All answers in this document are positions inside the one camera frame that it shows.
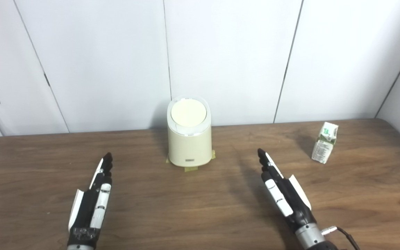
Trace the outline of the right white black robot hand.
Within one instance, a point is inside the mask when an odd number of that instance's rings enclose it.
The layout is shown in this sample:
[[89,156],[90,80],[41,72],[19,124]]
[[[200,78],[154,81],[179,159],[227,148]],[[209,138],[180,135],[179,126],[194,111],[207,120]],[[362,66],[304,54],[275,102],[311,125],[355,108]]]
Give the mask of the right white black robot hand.
[[257,154],[262,165],[262,181],[285,218],[290,230],[295,233],[301,227],[317,223],[311,209],[294,187],[293,177],[284,178],[270,155],[263,149],[257,149]]

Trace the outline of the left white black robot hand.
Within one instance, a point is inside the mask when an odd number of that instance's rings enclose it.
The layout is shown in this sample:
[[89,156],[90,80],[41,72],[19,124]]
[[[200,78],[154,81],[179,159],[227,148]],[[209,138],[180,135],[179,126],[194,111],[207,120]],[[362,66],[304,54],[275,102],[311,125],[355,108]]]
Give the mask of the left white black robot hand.
[[78,189],[68,223],[68,250],[95,250],[101,235],[112,189],[113,157],[108,152],[100,160],[86,191]]

